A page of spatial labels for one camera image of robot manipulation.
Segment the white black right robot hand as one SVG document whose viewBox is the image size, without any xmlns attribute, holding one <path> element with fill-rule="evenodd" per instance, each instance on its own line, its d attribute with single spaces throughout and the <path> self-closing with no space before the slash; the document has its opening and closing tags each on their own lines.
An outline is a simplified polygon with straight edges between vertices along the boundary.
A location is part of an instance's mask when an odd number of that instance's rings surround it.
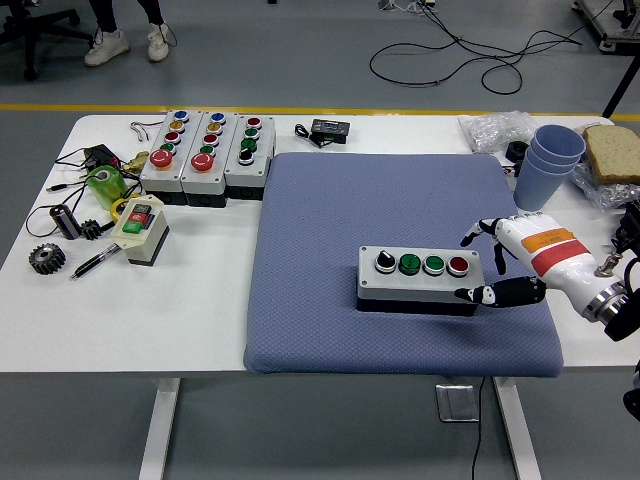
<svg viewBox="0 0 640 480">
<path fill-rule="evenodd" d="M 542 301 L 548 288 L 563 292 L 574 310 L 591 322 L 606 322 L 628 302 L 624 283 L 617 275 L 596 274 L 591 252 L 551 216 L 541 212 L 478 221 L 461 241 L 467 246 L 482 233 L 493 237 L 499 274 L 506 272 L 503 253 L 509 252 L 531 273 L 529 276 L 457 289 L 457 298 L 494 308 Z"/>
</svg>

